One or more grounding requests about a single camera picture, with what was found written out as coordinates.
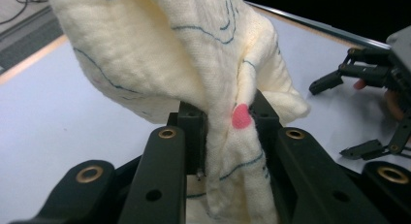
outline brass insert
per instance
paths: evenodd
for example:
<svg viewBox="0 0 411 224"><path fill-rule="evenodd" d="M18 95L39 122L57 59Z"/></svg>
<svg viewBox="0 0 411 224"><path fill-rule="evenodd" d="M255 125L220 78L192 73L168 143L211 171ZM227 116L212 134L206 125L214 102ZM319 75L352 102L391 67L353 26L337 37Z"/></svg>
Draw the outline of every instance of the brass insert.
<svg viewBox="0 0 411 224"><path fill-rule="evenodd" d="M377 172L380 176L394 183L406 184L410 179L403 172L389 167L379 167Z"/></svg>
<svg viewBox="0 0 411 224"><path fill-rule="evenodd" d="M296 139L296 140L301 140L303 138L305 138L305 134L299 130L287 130L285 132L285 134L292 138L292 139Z"/></svg>
<svg viewBox="0 0 411 224"><path fill-rule="evenodd" d="M162 139L171 139L176 134L177 132L173 129L165 129L165 130L162 130L160 133L158 133L158 136L160 136L160 138Z"/></svg>
<svg viewBox="0 0 411 224"><path fill-rule="evenodd" d="M78 175L76 176L76 180L79 183L89 183L99 178L102 174L103 174L102 167L92 165L92 166L89 166L79 171Z"/></svg>

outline white table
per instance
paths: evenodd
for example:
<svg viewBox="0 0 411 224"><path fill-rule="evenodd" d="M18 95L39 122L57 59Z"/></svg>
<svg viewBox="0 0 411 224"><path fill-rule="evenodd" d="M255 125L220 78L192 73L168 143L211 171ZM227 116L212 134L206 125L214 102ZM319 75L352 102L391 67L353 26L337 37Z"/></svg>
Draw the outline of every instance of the white table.
<svg viewBox="0 0 411 224"><path fill-rule="evenodd" d="M347 80L312 96L309 85L336 70L348 46L270 18L297 90L312 106L289 126L311 133L339 164L360 172L365 161L339 151L368 140L386 144L396 123L383 89L355 91ZM104 97L82 74L68 42L0 85L0 223L37 214L51 189L76 164L101 159L119 167L142 154L159 127ZM385 156L407 169L411 160Z"/></svg>

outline blue line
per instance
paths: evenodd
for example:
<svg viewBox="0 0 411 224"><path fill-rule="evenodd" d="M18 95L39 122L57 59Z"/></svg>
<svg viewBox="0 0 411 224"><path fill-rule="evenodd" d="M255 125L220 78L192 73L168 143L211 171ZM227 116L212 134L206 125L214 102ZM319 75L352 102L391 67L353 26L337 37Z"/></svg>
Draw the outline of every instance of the blue line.
<svg viewBox="0 0 411 224"><path fill-rule="evenodd" d="M199 198L205 196L206 193L200 193L200 194L194 194L194 195L187 195L187 199L194 199L194 198Z"/></svg>
<svg viewBox="0 0 411 224"><path fill-rule="evenodd" d="M229 22L227 23L226 26L220 27L220 30L221 30L221 31L227 30L227 28L229 28L229 26L230 26L230 20L229 20Z"/></svg>
<svg viewBox="0 0 411 224"><path fill-rule="evenodd" d="M254 64L253 64L252 62L250 62L250 61L242 60L242 63L250 64L250 66L252 66L252 67L254 68L254 70L256 69L256 66L254 66Z"/></svg>
<svg viewBox="0 0 411 224"><path fill-rule="evenodd" d="M216 36L214 36L212 33L205 31L205 30L203 29L203 27L196 26L196 25L183 25L183 26L172 27L172 30L184 30L184 29L199 30L199 31L207 34L208 36L214 38L214 40L216 40L216 41L218 41L218 42L220 42L220 43L222 43L222 44L224 44L224 45L229 44L229 43L234 39L234 35L235 35L236 29L237 29L237 27L236 27L236 24L237 24L237 23L236 23L236 14L235 14L235 12L234 12L233 2L232 2L232 0L229 0L229 1L230 1L232 13L233 13L233 19L234 19L233 36L232 36L229 40L223 41L223 40L221 40L220 38L217 38Z"/></svg>
<svg viewBox="0 0 411 224"><path fill-rule="evenodd" d="M106 76L106 74L104 74L102 68L99 67L99 66L97 65L97 63L96 63L90 56L87 55L87 53L81 51L81 50L78 49L78 48L73 48L73 50L81 53L81 54L82 54L83 56L85 56L91 63L93 63L93 65L96 66L96 67L100 70L100 72L102 73L102 75L104 76L104 78L105 78L112 86L114 86L115 88L140 94L140 92L138 92L138 91L134 91L134 90L130 90L130 89L124 88L124 87L122 87L121 85L115 85L114 83L112 83L112 81L111 81L109 78L107 78L107 76Z"/></svg>
<svg viewBox="0 0 411 224"><path fill-rule="evenodd" d="M233 172L235 172L237 169L240 169L240 168L243 168L243 167L248 167L248 166L250 166L250 165L253 165L253 164L255 164L255 163L257 163L257 161L259 161L260 159L262 159L263 158L263 156L264 156L264 152L261 150L261 154L257 157L257 158L255 158L255 159L253 159L253 160L251 160L251 161L249 161L249 162L245 162L245 163L242 163L242 164L238 164L235 168L233 168L228 174L226 174L225 176L221 176L220 177L220 181L223 181L224 179L226 179L227 177L229 177Z"/></svg>
<svg viewBox="0 0 411 224"><path fill-rule="evenodd" d="M229 3L226 0L226 9L227 9L227 16L230 14L230 10L229 10Z"/></svg>

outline towel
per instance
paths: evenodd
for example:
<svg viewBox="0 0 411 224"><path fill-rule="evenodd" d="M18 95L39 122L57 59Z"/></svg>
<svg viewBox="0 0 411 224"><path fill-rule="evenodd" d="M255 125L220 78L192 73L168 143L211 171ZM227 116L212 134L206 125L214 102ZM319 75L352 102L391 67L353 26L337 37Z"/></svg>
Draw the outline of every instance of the towel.
<svg viewBox="0 0 411 224"><path fill-rule="evenodd" d="M278 222L248 108L257 89L283 125L309 106L268 19L243 0L49 1L104 95L153 123L180 101L207 114L205 177L188 177L188 223Z"/></svg>

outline black cable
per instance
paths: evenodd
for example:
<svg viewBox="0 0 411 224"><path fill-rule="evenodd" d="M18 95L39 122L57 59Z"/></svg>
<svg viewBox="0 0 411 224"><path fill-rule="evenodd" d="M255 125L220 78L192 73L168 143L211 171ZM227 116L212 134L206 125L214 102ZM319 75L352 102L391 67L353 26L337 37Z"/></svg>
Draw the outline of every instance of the black cable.
<svg viewBox="0 0 411 224"><path fill-rule="evenodd" d="M5 24L5 23L8 23L8 22L11 22L11 21L15 20L17 17L19 17L25 11L25 9L27 8L29 3L45 3L48 0L24 0L24 1L16 0L16 1L17 1L17 3L24 4L22 9L15 16L13 16L13 17L5 20L5 21L1 21L0 24Z"/></svg>

